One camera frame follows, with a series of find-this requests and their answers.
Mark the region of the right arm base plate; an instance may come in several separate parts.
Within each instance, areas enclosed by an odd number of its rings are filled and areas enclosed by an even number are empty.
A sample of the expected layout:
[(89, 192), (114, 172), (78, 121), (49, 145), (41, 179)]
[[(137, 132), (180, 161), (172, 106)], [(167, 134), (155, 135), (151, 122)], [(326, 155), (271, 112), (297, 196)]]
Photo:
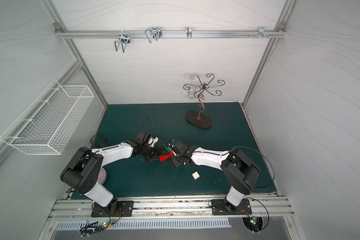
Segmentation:
[(214, 216), (251, 215), (252, 208), (248, 199), (242, 199), (238, 206), (234, 206), (226, 199), (214, 199), (208, 202)]

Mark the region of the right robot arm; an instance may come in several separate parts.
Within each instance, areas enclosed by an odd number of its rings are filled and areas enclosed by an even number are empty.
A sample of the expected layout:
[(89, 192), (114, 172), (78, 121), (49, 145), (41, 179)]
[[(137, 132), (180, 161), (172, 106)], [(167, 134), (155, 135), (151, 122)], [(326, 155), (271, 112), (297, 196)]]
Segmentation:
[(231, 183), (226, 202), (233, 207), (238, 207), (252, 192), (261, 173), (260, 168), (238, 147), (230, 151), (212, 151), (198, 146), (188, 147), (179, 140), (169, 144), (169, 147), (178, 162), (222, 171)]

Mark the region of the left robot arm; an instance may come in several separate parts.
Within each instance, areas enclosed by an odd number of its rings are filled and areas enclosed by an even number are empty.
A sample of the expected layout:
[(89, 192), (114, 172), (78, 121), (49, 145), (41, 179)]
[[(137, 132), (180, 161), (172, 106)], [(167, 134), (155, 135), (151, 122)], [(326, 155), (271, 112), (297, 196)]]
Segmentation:
[(60, 175), (60, 180), (80, 195), (86, 196), (105, 208), (117, 200), (98, 180), (101, 169), (113, 162), (143, 156), (145, 160), (156, 160), (160, 148), (156, 146), (159, 138), (145, 131), (118, 145), (100, 149), (81, 147), (71, 158)]

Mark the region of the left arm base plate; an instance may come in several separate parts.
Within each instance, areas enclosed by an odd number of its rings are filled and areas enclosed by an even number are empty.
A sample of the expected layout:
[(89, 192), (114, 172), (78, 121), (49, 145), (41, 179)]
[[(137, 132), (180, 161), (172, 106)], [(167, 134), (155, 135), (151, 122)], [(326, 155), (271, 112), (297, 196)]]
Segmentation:
[(131, 217), (133, 207), (134, 201), (112, 201), (107, 207), (93, 203), (91, 217)]

